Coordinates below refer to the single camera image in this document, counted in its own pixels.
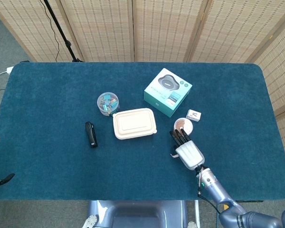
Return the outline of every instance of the clear plastic container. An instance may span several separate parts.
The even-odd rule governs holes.
[[[118,97],[114,93],[105,92],[98,97],[97,106],[103,115],[112,116],[119,110]]]
[[[154,114],[149,108],[116,113],[113,115],[113,126],[118,139],[131,139],[157,132]]]

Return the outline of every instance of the blue carpet tablecloth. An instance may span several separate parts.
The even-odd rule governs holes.
[[[193,84],[172,118],[143,100],[164,67]],[[120,111],[152,109],[158,132],[118,140],[96,104],[103,92],[118,95]],[[285,152],[258,66],[21,63],[0,107],[0,178],[16,174],[0,186],[0,200],[196,199],[195,172],[169,155],[169,131],[188,109],[202,112],[191,138],[234,199],[285,198]],[[86,121],[95,125],[96,149]]]

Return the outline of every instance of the small white box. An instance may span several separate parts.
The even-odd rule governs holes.
[[[187,112],[186,118],[198,122],[198,121],[200,121],[200,116],[201,116],[201,113],[189,109]]]

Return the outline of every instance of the cardboard box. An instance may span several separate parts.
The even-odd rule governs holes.
[[[171,117],[191,87],[190,83],[164,68],[144,90],[143,99]]]
[[[189,109],[186,118],[198,122],[200,121],[200,116],[201,116],[200,112]]]

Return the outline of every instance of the microphone stand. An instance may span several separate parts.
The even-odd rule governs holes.
[[[55,14],[54,14],[54,12],[53,12],[53,10],[52,10],[48,0],[44,0],[44,3],[46,4],[47,9],[48,9],[49,13],[51,14],[51,16],[52,16],[52,18],[53,18],[53,20],[54,20],[54,22],[55,22],[55,24],[56,24],[60,34],[61,34],[61,36],[62,36],[62,38],[63,38],[63,40],[64,40],[64,42],[66,44],[66,47],[67,47],[68,51],[70,52],[70,54],[71,54],[71,56],[73,58],[72,62],[82,62],[81,60],[79,60],[79,58],[75,57],[74,52],[72,51],[72,48],[71,48],[71,42],[67,40],[65,34],[63,33],[63,31],[62,31],[62,29],[61,29],[61,27],[60,27],[60,25],[59,25],[59,23],[57,21],[57,18],[55,16]]]

